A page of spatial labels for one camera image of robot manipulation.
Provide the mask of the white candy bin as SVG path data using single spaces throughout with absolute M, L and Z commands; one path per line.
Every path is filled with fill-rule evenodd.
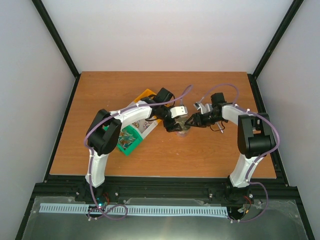
M 158 124 L 158 120 L 146 121 L 145 119 L 141 119 L 128 125 L 126 129 L 131 126 L 143 139 L 145 139 Z

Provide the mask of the metal scoop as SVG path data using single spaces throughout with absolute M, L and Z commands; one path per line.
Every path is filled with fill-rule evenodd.
M 210 103 L 206 103 L 204 106 L 205 106 L 207 112 L 210 112 L 211 110 L 213 110 L 213 107 L 212 107 L 212 105 Z M 219 123 L 216 123 L 216 124 L 217 124 L 217 126 L 219 128 L 219 131 L 223 134 L 224 130 L 223 130 L 222 126 Z

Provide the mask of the orange candy bin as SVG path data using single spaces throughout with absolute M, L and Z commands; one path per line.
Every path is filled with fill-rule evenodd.
M 145 97 L 149 97 L 149 98 L 153 98 L 154 96 L 156 95 L 155 92 L 153 92 L 152 90 L 150 89 L 146 89 L 144 92 L 142 92 L 138 97 L 136 97 L 133 102 L 134 103 L 137 103 L 138 101 L 140 101 L 142 98 L 145 98 Z M 157 117 L 155 116 L 152 116 L 152 117 L 149 117 L 145 120 L 146 122 L 157 122 L 157 123 L 160 123 L 162 120 L 161 119 L 158 119 Z

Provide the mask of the green candy bin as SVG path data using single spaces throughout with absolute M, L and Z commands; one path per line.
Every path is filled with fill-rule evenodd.
M 106 146 L 108 149 L 117 148 L 125 156 L 129 156 L 142 141 L 141 134 L 133 126 L 128 125 L 119 132 L 117 140 L 112 136 Z

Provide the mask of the white jar lid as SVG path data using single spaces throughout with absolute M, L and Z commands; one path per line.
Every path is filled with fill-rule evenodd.
M 187 120 L 188 120 L 188 117 L 179 117 L 175 119 L 175 122 L 180 126 L 179 131 L 182 133 L 189 131 L 189 129 L 191 128 L 190 126 L 186 125 Z

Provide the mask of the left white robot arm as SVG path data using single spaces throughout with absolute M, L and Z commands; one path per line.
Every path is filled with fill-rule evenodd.
M 185 106 L 174 105 L 173 94 L 165 88 L 154 96 L 142 97 L 126 108 L 116 111 L 99 110 L 84 140 L 84 145 L 89 150 L 85 179 L 90 186 L 86 190 L 86 195 L 95 202 L 103 198 L 104 188 L 100 185 L 105 181 L 107 160 L 116 148 L 124 128 L 140 120 L 155 118 L 163 121 L 167 132 L 179 132 L 182 128 L 177 119 L 187 113 Z

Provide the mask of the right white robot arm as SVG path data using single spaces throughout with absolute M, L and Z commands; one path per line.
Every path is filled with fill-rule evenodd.
M 249 195 L 253 172 L 267 153 L 276 146 L 271 127 L 257 116 L 228 103 L 222 92 L 211 95 L 211 104 L 195 103 L 199 112 L 185 121 L 189 127 L 206 128 L 218 122 L 237 125 L 237 147 L 240 152 L 233 172 L 225 183 L 226 201 L 236 203 Z

